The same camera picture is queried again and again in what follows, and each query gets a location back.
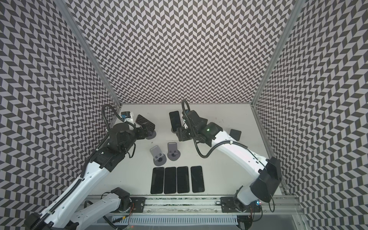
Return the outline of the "purple phone stand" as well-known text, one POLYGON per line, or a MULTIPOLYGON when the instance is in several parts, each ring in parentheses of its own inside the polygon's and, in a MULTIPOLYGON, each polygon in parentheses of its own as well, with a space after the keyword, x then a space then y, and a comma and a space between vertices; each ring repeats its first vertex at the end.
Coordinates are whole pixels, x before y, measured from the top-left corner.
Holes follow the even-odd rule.
POLYGON ((175 194, 177 192, 177 169, 167 167, 164 171, 164 194, 175 194))

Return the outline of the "black phone stand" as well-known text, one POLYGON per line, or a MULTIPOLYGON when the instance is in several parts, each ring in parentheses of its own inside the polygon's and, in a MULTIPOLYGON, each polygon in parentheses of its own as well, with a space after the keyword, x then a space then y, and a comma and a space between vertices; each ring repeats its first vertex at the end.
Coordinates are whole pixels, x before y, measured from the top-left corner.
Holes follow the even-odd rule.
POLYGON ((164 189, 164 167, 153 168, 150 193, 152 195, 162 194, 163 189, 164 189))

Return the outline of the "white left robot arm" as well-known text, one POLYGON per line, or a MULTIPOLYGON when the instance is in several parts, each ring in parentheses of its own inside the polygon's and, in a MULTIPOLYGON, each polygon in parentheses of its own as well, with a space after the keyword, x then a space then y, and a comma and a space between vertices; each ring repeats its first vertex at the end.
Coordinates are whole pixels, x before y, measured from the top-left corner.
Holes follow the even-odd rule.
POLYGON ((78 211, 89 193, 128 156, 136 147, 137 140, 150 137, 155 125, 149 121, 139 122, 139 127, 124 122, 108 131, 108 144, 96 150, 87 160, 81 175, 49 207, 41 213, 28 216, 28 230, 84 230, 92 223, 113 211, 130 212, 132 201, 129 192, 115 188, 106 197, 78 211))

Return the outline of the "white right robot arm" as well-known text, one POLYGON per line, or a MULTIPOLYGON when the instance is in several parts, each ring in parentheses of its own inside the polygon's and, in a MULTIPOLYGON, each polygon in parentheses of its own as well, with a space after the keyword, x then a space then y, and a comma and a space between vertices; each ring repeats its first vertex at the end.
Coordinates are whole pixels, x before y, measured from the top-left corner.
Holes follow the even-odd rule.
POLYGON ((246 211, 257 201, 273 202, 273 196, 282 181, 279 159, 268 159, 251 151, 222 127, 201 118, 194 110, 183 109, 182 114, 185 126, 177 130, 179 141, 193 140, 198 155, 204 159, 219 150, 249 173, 250 183, 241 186, 233 196, 233 203, 238 211, 246 211))

